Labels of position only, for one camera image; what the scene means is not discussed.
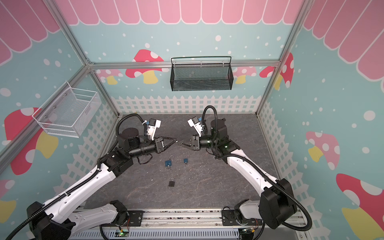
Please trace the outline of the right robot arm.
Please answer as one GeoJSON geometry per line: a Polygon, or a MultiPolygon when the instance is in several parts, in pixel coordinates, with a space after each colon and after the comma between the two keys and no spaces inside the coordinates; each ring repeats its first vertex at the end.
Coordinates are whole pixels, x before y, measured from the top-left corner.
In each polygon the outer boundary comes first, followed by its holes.
{"type": "Polygon", "coordinates": [[[254,187],[260,200],[245,200],[235,207],[239,222],[256,219],[271,229],[283,225],[299,232],[309,231],[313,220],[308,210],[294,197],[290,182],[273,177],[252,161],[229,138],[225,121],[218,118],[214,106],[208,105],[201,118],[188,120],[196,135],[180,141],[179,145],[193,151],[210,149],[216,159],[234,168],[254,187]]]}

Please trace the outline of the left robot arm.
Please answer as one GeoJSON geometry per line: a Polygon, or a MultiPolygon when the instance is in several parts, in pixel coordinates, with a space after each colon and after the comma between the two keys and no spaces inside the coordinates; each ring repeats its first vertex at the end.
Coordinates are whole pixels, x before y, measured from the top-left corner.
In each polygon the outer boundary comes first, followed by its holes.
{"type": "Polygon", "coordinates": [[[160,154],[177,140],[169,137],[155,137],[160,120],[143,120],[138,114],[123,117],[116,125],[116,141],[108,153],[97,160],[96,166],[73,186],[43,204],[35,202],[27,209],[28,218],[8,236],[11,240],[24,227],[28,226],[36,240],[67,240],[79,232],[113,224],[127,225],[131,220],[129,211],[120,201],[75,213],[75,210],[101,187],[112,182],[134,163],[133,159],[160,154]]]}

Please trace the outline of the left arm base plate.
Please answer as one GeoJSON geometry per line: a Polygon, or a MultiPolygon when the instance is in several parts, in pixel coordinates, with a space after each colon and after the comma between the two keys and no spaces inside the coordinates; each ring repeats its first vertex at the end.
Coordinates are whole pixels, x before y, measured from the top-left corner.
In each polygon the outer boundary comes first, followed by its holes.
{"type": "Polygon", "coordinates": [[[119,211],[114,224],[116,226],[140,227],[143,220],[144,211],[139,210],[125,210],[119,211]]]}

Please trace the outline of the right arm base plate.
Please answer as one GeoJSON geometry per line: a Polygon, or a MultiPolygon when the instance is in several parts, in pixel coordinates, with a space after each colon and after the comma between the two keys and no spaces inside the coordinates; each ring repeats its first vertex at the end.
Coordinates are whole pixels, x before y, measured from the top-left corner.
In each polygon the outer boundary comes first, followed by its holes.
{"type": "Polygon", "coordinates": [[[236,210],[224,208],[221,211],[223,226],[261,226],[262,220],[245,219],[241,217],[236,210]]]}

